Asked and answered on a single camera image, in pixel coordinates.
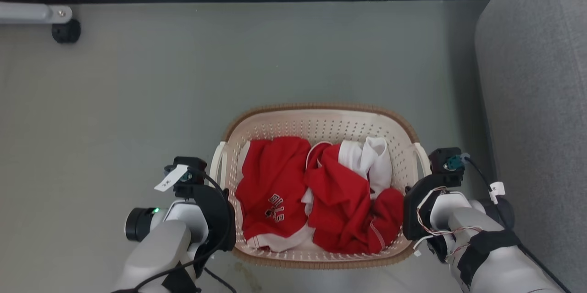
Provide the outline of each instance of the shirt logo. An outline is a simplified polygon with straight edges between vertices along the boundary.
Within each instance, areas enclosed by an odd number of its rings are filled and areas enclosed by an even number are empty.
[[[265,211],[265,217],[272,217],[275,223],[285,220],[285,214],[278,214],[283,212],[285,209],[283,206],[279,207],[283,203],[283,198],[279,197],[279,194],[273,194],[268,201],[271,203],[271,208]]]

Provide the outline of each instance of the red fabric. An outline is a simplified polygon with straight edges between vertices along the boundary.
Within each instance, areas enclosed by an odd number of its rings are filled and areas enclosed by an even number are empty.
[[[245,239],[268,233],[289,237],[306,224],[301,200],[309,151],[310,143],[301,138],[251,141],[235,192]]]
[[[372,207],[369,182],[338,162],[339,150],[340,145],[319,145],[308,158],[313,241],[331,253],[379,253],[398,236],[403,196],[384,190]]]

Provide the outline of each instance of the floor stain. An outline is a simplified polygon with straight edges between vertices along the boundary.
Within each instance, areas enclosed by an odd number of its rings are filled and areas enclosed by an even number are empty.
[[[234,270],[236,272],[243,273],[243,276],[245,276],[245,280],[247,281],[247,283],[251,287],[252,293],[262,293],[263,292],[263,287],[260,286],[259,281],[255,277],[255,275],[253,275],[251,270],[248,270],[241,262],[236,262],[234,264]]]

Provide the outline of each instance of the black cable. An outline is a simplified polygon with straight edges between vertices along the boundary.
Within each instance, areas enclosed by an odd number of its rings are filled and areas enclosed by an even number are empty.
[[[489,184],[489,181],[487,180],[485,175],[483,175],[483,172],[479,169],[479,167],[477,167],[476,163],[474,163],[470,157],[464,157],[464,160],[467,161],[468,163],[470,163],[473,168],[475,168],[476,172],[478,172],[479,175],[481,176],[483,183],[485,183],[487,189],[491,192],[492,189],[491,189],[491,185]],[[508,230],[511,230],[511,228],[509,228],[508,224],[505,222],[505,216],[501,213],[501,211],[499,210],[499,207],[497,207],[497,205],[494,204],[493,202],[492,202],[492,204],[495,207],[495,210],[497,210],[497,214],[501,218],[501,221],[505,224],[506,228]],[[562,284],[562,282],[556,276],[554,276],[554,274],[549,270],[549,268],[547,268],[547,266],[545,266],[542,262],[540,262],[540,260],[526,246],[524,246],[523,243],[518,245],[518,248],[522,251],[522,253],[526,254],[526,256],[531,258],[532,261],[534,261],[535,264],[537,264],[537,266],[539,266],[542,270],[544,270],[544,272],[546,272],[547,275],[550,278],[552,278],[552,280],[556,283],[556,285],[558,285],[565,293],[570,293],[570,290],[564,284]]]
[[[230,220],[231,219],[230,203],[228,202],[224,193],[222,193],[222,188],[208,174],[206,174],[205,171],[201,171],[197,168],[192,168],[192,167],[188,167],[188,171],[192,171],[192,172],[196,172],[197,174],[200,174],[201,176],[203,176],[206,180],[208,180],[208,182],[210,182],[214,186],[214,188],[215,188],[214,190],[218,191],[218,193],[220,193],[220,195],[222,196],[222,199],[226,202],[227,216],[228,216],[228,219]],[[229,223],[229,227],[227,227],[226,231],[224,231],[224,235],[222,236],[222,239],[220,239],[220,241],[218,241],[216,246],[214,246],[213,249],[210,249],[207,253],[200,255],[199,257],[193,259],[193,261],[184,263],[182,265],[178,265],[175,268],[171,268],[171,269],[159,272],[158,274],[154,274],[153,276],[147,278],[146,280],[141,281],[141,283],[139,283],[133,289],[121,289],[121,290],[115,291],[113,293],[138,293],[138,290],[141,287],[145,286],[146,284],[148,284],[149,282],[151,282],[153,280],[156,280],[159,277],[165,276],[165,275],[170,274],[170,273],[177,271],[177,270],[182,270],[184,268],[187,268],[188,266],[196,264],[197,262],[200,262],[202,260],[207,259],[208,257],[210,257],[210,255],[214,254],[214,252],[216,252],[220,248],[220,246],[226,240],[226,238],[228,238],[230,226],[232,226],[232,225],[233,225],[232,223]]]
[[[204,271],[207,272],[208,275],[212,276],[212,278],[214,278],[215,280],[218,280],[220,282],[220,284],[226,286],[232,293],[237,293],[237,290],[234,289],[234,287],[232,287],[230,284],[228,284],[222,278],[216,276],[216,274],[214,274],[213,272],[211,272],[210,270],[208,270],[208,268],[205,268],[204,267]]]

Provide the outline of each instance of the gray floor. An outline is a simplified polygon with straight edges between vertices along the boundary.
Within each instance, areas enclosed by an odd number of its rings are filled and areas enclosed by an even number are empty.
[[[135,246],[128,212],[173,199],[153,190],[163,166],[211,160],[256,105],[382,105],[428,151],[457,145],[488,170],[472,46],[486,3],[86,5],[74,46],[48,26],[0,27],[0,291],[109,291]],[[427,251],[376,270],[259,268],[222,253],[210,268],[239,292],[460,291]]]

